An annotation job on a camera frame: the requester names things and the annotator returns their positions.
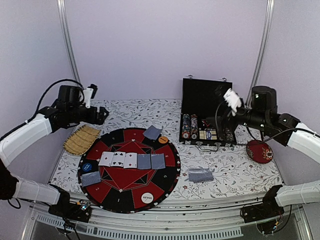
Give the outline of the single blue playing card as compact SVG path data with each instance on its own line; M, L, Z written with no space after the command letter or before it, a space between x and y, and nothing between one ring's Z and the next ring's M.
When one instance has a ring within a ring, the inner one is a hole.
M155 126L151 125L143 132L143 135L150 140L156 140L160 136L161 132L162 129L156 128Z

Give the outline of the blue small blind button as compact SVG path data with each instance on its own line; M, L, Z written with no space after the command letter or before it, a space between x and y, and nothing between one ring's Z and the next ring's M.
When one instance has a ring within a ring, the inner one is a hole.
M87 173L92 170L92 164L91 163L85 163L82 165L82 170Z

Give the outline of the blue checkered card deck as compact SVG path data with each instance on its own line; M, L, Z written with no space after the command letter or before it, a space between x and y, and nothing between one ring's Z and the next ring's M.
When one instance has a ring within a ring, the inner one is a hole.
M210 182L214 180L214 176L209 168L190 168L188 170L188 179L194 183Z

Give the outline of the orange big blind button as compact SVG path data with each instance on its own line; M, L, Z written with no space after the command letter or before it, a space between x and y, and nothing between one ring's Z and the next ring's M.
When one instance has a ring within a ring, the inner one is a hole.
M169 140L168 140L168 138L165 137L165 136L160 136L160 137L158 138L158 141L159 141L159 143L161 143L161 144L166 144Z

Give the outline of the white dealer button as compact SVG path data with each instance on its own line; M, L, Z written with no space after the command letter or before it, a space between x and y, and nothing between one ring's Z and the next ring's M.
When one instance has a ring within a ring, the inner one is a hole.
M145 192L141 195L141 201L144 204L150 204L154 200L154 196L150 192Z

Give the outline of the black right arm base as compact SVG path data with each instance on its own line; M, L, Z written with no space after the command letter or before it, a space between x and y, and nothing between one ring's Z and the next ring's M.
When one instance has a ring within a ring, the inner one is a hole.
M240 209L240 216L245 223L265 220L284 214L283 207L273 207L270 204L246 204Z

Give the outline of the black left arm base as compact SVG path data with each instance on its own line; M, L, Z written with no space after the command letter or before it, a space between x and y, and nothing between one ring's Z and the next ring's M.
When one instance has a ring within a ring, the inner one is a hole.
M51 205L48 213L64 219L88 223L92 214L91 202L82 199L75 203L65 202Z

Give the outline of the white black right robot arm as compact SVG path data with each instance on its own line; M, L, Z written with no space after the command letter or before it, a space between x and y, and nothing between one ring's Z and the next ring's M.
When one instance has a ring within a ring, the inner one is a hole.
M251 104L244 107L243 99L232 89L218 87L215 95L231 112L231 120L261 131L268 140L275 140L284 147L297 150L315 162L320 161L320 136L298 118L288 113L279 114L275 89L258 85L251 89ZM278 207L295 204L317 203L320 200L320 181L296 185L275 185L263 197L258 213L269 218Z

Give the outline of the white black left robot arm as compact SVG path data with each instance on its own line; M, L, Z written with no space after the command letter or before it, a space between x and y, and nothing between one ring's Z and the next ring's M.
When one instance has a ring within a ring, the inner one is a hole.
M50 184L43 184L14 176L8 170L13 160L38 140L59 129L69 129L80 123L102 125L109 112L104 107L91 105L98 87L88 87L72 79L61 79L48 88L60 84L58 97L50 106L39 104L32 117L0 138L0 198L28 200L54 206L63 216L74 213L70 194Z

